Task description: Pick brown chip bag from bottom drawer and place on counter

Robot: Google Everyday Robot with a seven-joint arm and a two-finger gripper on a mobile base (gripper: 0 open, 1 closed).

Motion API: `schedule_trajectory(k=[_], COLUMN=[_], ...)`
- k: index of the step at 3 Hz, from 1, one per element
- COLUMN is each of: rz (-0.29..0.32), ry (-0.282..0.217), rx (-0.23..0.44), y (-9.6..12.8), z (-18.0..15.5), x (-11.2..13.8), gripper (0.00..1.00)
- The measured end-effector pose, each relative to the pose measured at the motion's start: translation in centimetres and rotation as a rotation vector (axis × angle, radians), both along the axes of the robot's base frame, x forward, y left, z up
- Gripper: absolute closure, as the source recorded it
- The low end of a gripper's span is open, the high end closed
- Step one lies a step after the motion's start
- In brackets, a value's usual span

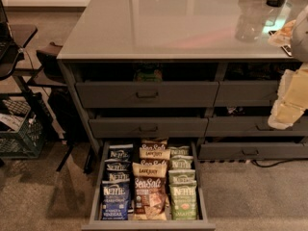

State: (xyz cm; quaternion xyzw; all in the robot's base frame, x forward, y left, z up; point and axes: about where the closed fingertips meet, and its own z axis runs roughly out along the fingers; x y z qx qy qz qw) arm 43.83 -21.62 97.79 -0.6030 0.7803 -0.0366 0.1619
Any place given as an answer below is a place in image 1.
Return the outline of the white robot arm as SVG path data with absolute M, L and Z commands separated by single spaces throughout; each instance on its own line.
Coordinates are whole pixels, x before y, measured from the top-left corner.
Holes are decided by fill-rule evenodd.
M 273 46 L 289 46 L 292 56 L 302 62 L 298 70 L 285 70 L 268 125 L 284 130 L 292 127 L 308 109 L 308 6 L 295 20 L 286 23 L 268 40 Z

